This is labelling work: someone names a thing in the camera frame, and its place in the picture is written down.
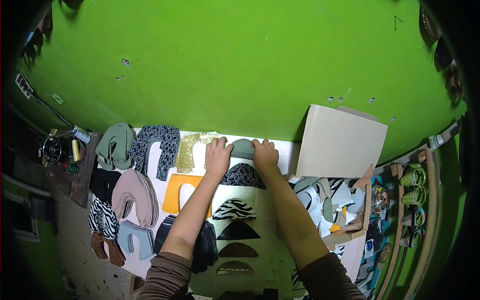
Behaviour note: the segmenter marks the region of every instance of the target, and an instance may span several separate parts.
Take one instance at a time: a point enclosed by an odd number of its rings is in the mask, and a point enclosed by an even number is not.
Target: cardboard flap
[[[358,115],[310,105],[297,176],[359,178],[378,162],[388,126]]]

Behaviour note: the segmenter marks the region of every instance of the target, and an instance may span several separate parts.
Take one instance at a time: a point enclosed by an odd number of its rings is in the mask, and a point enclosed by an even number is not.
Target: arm
[[[222,137],[207,145],[206,173],[173,222],[160,253],[152,259],[137,300],[175,299],[188,291],[193,248],[212,196],[230,165],[233,145],[225,148],[226,141]]]
[[[205,153],[206,173],[173,222],[160,253],[169,252],[191,259],[198,233],[205,221],[208,205],[230,165],[233,145],[227,139],[213,139]]]
[[[275,212],[288,251],[300,271],[311,262],[330,252],[320,237],[315,224],[305,207],[299,201],[288,182],[277,167],[278,150],[275,145],[264,139],[263,143],[255,139],[253,163],[260,176],[270,188],[275,204]]]
[[[299,279],[312,299],[365,299],[346,275],[338,257],[325,246],[309,213],[285,180],[278,164],[278,150],[264,139],[252,141],[253,163],[271,190],[276,217]]]

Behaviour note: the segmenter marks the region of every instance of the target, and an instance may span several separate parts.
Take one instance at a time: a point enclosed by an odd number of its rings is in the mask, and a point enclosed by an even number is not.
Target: white thread spool
[[[88,144],[90,142],[91,136],[88,134],[88,132],[78,127],[77,125],[73,126],[72,132],[77,139],[84,142],[85,144]]]

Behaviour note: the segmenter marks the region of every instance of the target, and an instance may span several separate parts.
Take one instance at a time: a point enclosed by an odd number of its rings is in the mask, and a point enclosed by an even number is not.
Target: thread spool
[[[77,125],[73,126],[72,132],[76,138],[78,138],[80,141],[84,142],[85,144],[88,144],[90,142],[91,136],[88,134],[88,132],[78,127]]]
[[[78,142],[76,139],[72,141],[73,161],[80,160],[80,150],[78,149]]]

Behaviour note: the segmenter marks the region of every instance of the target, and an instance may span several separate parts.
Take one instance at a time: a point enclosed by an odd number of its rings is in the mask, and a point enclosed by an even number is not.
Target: gold glitter fabric
[[[207,146],[215,138],[218,138],[216,132],[197,132],[184,135],[180,141],[179,151],[174,164],[177,172],[180,174],[188,174],[193,170],[193,145],[201,143]]]

